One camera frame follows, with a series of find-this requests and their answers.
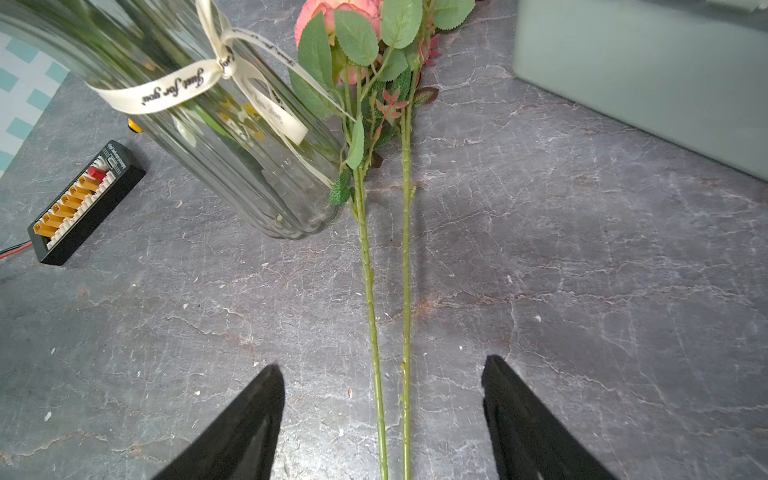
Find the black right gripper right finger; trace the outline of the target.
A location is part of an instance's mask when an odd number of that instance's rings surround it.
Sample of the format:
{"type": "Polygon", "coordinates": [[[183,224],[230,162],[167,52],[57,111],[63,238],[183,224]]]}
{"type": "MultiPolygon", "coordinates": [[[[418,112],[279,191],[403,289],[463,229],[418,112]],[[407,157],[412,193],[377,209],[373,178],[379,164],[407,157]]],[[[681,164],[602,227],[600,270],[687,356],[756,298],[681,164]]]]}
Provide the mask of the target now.
{"type": "Polygon", "coordinates": [[[499,355],[486,358],[483,410],[501,479],[613,479],[499,355]]]}

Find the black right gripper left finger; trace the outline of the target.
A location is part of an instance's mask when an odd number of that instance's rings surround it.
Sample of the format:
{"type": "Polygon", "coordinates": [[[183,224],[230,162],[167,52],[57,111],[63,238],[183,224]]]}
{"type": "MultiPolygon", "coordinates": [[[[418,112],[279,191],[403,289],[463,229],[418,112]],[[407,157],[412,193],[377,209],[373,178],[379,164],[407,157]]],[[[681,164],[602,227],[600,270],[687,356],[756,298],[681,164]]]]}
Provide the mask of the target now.
{"type": "Polygon", "coordinates": [[[285,406],[285,384],[269,364],[157,479],[268,479],[285,406]]]}

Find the pink orange peony stem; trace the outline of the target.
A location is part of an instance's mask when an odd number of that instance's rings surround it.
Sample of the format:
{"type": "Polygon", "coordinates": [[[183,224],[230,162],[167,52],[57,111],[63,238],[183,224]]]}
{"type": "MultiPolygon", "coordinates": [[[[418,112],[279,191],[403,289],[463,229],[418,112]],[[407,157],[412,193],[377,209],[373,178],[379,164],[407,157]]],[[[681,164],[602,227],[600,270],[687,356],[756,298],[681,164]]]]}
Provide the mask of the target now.
{"type": "Polygon", "coordinates": [[[419,86],[422,70],[432,65],[437,56],[437,41],[441,31],[459,27],[475,7],[473,0],[407,1],[402,12],[394,10],[395,3],[387,1],[382,7],[382,34],[385,43],[406,55],[408,61],[408,89],[398,92],[390,101],[400,115],[397,122],[403,176],[402,226],[402,281],[403,281],[403,351],[400,366],[402,375],[401,429],[403,477],[413,475],[411,465],[411,204],[415,194],[411,182],[412,123],[415,109],[433,101],[437,90],[419,86]]]}
{"type": "Polygon", "coordinates": [[[307,1],[294,28],[299,64],[314,79],[292,73],[300,99],[322,120],[341,121],[343,149],[330,203],[349,205],[358,228],[369,328],[376,411],[379,476],[389,476],[387,427],[374,300],[374,269],[365,180],[380,148],[398,142],[400,115],[390,101],[408,89],[403,51],[385,43],[382,7],[387,1],[307,1]]]}

